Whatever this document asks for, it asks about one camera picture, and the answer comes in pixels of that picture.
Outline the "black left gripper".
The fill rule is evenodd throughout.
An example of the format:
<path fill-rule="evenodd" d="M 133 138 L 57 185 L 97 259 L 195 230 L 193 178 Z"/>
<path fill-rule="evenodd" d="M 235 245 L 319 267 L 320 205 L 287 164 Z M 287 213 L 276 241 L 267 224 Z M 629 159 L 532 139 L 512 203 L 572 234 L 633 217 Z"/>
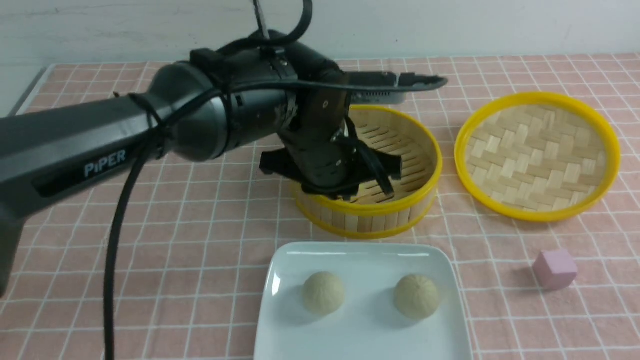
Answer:
<path fill-rule="evenodd" d="M 264 152 L 259 169 L 296 182 L 303 193 L 350 202 L 363 185 L 376 182 L 387 196 L 402 177 L 402 157 L 367 146 L 350 117 L 351 93 L 308 92 L 292 120 L 278 130 L 284 147 Z"/>

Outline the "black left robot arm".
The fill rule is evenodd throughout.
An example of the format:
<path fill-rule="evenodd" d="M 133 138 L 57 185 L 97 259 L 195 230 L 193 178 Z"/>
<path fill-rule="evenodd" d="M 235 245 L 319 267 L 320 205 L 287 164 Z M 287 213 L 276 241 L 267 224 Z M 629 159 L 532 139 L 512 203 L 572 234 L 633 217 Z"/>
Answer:
<path fill-rule="evenodd" d="M 375 180 L 391 195 L 398 155 L 368 148 L 355 133 L 351 104 L 403 102 L 441 77 L 344 71 L 297 34 L 254 32 L 222 48 L 198 48 L 162 67 L 147 91 L 1 119 L 1 292 L 6 293 L 26 221 L 130 170 L 107 247 L 112 294 L 125 209 L 146 162 L 175 153 L 205 162 L 278 135 L 259 169 L 309 194 L 349 199 Z"/>

